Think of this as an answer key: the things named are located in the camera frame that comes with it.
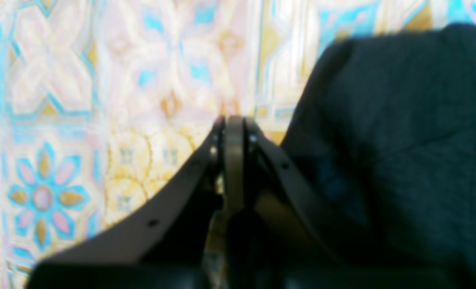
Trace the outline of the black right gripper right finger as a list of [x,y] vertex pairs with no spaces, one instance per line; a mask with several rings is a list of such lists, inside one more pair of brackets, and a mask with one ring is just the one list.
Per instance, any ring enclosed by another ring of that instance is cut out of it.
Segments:
[[297,164],[243,119],[243,192],[229,232],[251,237],[230,251],[236,284],[271,289],[470,289],[445,267],[406,254],[318,194]]

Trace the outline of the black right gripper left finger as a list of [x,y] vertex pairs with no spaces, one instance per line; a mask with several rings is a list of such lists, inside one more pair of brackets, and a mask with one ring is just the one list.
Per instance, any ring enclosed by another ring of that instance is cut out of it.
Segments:
[[210,289],[201,267],[216,183],[233,173],[243,192],[243,118],[219,117],[203,144],[149,201],[110,229],[41,261],[28,289]]

